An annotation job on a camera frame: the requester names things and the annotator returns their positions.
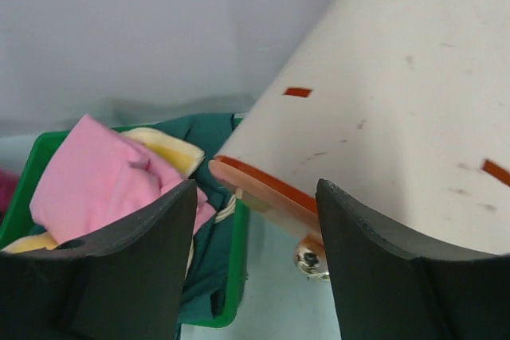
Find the green plastic bin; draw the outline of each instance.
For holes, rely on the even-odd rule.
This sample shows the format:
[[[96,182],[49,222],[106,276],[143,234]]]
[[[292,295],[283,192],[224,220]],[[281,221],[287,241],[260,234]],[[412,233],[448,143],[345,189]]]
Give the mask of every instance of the green plastic bin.
[[[132,128],[134,127],[118,127],[115,130],[127,131]],[[4,248],[16,239],[28,235],[32,229],[33,222],[29,211],[30,200],[49,160],[68,133],[69,131],[43,133],[33,144],[13,200],[0,228],[0,248]],[[186,324],[223,328],[235,319],[242,300],[247,275],[248,223],[249,209],[241,201],[237,201],[223,312],[213,320]]]

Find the yellow cloth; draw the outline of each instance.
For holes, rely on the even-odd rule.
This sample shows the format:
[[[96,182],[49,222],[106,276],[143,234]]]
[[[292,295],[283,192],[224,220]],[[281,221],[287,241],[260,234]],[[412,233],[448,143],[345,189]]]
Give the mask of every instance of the yellow cloth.
[[[197,170],[206,156],[199,147],[150,127],[137,127],[123,135],[154,151],[186,178]]]
[[[19,252],[27,252],[46,248],[53,250],[57,247],[57,242],[49,235],[49,233],[42,233],[39,235],[24,236],[9,244],[2,251],[11,254],[18,254]]]

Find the gray wall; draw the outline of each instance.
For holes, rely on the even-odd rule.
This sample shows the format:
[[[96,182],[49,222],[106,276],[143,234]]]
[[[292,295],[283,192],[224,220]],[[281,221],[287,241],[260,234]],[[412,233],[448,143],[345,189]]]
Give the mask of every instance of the gray wall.
[[[244,111],[332,0],[0,0],[0,136]]]

